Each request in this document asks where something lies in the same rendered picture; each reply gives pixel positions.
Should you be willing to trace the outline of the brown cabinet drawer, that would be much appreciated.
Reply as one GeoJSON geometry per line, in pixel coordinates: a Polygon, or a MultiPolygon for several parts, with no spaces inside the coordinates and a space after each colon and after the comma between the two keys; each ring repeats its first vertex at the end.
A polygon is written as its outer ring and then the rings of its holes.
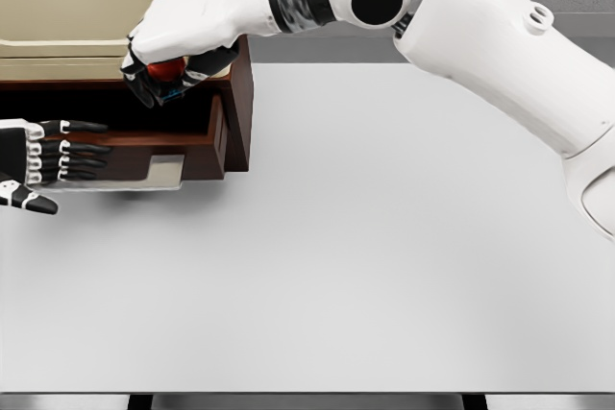
{"type": "Polygon", "coordinates": [[[0,118],[38,122],[71,119],[105,124],[106,133],[72,133],[70,140],[111,146],[99,180],[146,178],[153,156],[184,156],[185,181],[222,180],[228,128],[216,91],[194,89],[163,107],[146,108],[128,89],[4,91],[0,118]]]}

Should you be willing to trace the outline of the red button switch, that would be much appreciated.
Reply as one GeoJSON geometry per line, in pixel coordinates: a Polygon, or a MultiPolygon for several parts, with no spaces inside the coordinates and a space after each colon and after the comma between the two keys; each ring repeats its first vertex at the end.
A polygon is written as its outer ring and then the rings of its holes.
{"type": "Polygon", "coordinates": [[[185,59],[178,58],[147,65],[147,77],[157,102],[165,103],[181,98],[184,93],[185,59]]]}

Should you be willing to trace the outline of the cream and brown cabinet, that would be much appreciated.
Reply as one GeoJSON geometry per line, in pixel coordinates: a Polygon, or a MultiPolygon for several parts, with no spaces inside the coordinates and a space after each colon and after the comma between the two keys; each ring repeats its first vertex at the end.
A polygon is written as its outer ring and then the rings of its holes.
{"type": "MultiPolygon", "coordinates": [[[[151,1],[0,0],[0,92],[130,90],[120,73],[126,37],[151,1]]],[[[238,45],[231,66],[194,88],[222,98],[225,175],[249,168],[254,84],[246,38],[238,45]]]]}

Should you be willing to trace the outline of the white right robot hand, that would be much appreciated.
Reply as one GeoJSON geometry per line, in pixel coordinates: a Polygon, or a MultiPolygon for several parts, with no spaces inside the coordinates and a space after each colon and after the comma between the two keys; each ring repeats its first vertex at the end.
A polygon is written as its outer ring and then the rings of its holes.
{"type": "Polygon", "coordinates": [[[234,0],[154,0],[129,33],[121,65],[124,83],[146,107],[160,105],[147,65],[184,58],[184,94],[220,72],[239,55],[232,25],[234,0]]]}

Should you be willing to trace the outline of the black-and-white left robot hand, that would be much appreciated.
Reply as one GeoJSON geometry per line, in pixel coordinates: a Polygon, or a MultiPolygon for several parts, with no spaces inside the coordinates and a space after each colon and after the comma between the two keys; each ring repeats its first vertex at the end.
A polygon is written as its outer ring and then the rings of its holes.
{"type": "Polygon", "coordinates": [[[54,215],[58,205],[32,189],[57,181],[93,180],[111,147],[71,141],[70,133],[105,133],[102,124],[0,119],[0,206],[54,215]]]}

